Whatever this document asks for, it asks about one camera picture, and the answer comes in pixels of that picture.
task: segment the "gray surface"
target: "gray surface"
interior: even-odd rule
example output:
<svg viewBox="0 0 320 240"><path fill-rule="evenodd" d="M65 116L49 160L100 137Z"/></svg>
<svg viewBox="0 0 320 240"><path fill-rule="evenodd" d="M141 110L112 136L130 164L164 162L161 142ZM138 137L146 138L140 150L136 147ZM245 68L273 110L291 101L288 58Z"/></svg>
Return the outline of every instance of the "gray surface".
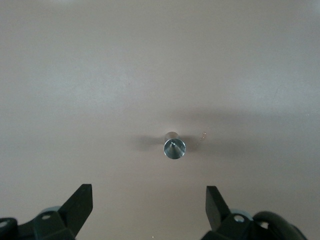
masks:
<svg viewBox="0 0 320 240"><path fill-rule="evenodd" d="M0 216L91 183L79 240L197 240L216 185L318 239L319 39L318 0L0 1Z"/></svg>

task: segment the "shiny metal object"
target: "shiny metal object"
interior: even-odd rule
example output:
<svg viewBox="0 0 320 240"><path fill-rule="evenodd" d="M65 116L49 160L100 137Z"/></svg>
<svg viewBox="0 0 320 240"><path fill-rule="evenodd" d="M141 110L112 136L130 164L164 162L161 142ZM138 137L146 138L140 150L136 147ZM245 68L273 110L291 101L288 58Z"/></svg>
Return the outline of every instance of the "shiny metal object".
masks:
<svg viewBox="0 0 320 240"><path fill-rule="evenodd" d="M174 132L168 132L165 136L163 147L164 154L170 159L179 159L186 153L186 144L180 139L179 135Z"/></svg>

